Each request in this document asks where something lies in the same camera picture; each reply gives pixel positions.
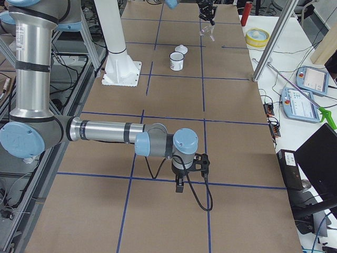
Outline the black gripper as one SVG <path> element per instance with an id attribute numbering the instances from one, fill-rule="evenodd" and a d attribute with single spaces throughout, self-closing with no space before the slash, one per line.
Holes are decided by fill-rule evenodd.
<path id="1" fill-rule="evenodd" d="M 175 174 L 175 182 L 176 182 L 176 193 L 183 193 L 184 190 L 184 177 L 186 173 L 184 169 L 179 169 L 175 165 L 171 166 L 173 173 Z"/>
<path id="2" fill-rule="evenodd" d="M 212 0 L 198 0 L 197 1 L 200 12 L 209 12 L 212 9 Z M 212 26 L 215 25 L 215 14 L 206 13 L 202 14 L 202 20 L 210 22 Z"/>

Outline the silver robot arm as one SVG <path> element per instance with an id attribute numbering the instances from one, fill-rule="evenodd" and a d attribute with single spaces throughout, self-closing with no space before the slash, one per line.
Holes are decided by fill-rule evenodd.
<path id="1" fill-rule="evenodd" d="M 146 1 L 150 5 L 160 5 L 166 4 L 170 9 L 174 9 L 178 6 L 181 1 L 178 0 L 154 0 L 154 1 Z M 215 14 L 217 10 L 217 6 L 215 6 L 212 0 L 196 0 L 195 1 L 199 8 L 199 18 L 208 21 L 211 26 L 215 25 Z"/>
<path id="2" fill-rule="evenodd" d="M 162 124 L 81 120 L 49 109 L 52 32 L 80 30 L 80 1 L 9 1 L 16 25 L 16 105 L 1 128 L 1 145 L 27 159 L 66 141 L 93 140 L 133 144 L 144 157 L 172 161 L 176 191 L 195 170 L 197 134 L 188 128 L 169 134 Z"/>

